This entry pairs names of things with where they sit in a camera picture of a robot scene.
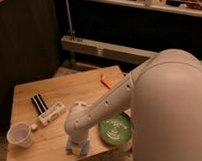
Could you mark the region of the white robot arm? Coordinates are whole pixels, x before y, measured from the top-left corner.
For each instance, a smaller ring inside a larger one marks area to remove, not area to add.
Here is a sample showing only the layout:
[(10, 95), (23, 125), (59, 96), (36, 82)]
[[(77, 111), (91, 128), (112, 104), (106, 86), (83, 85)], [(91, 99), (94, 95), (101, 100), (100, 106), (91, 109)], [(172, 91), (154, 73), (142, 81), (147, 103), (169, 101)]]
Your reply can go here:
[(65, 131), (72, 144), (89, 129), (129, 109), (134, 161), (202, 161), (202, 63), (167, 49), (133, 69), (91, 106), (70, 108)]

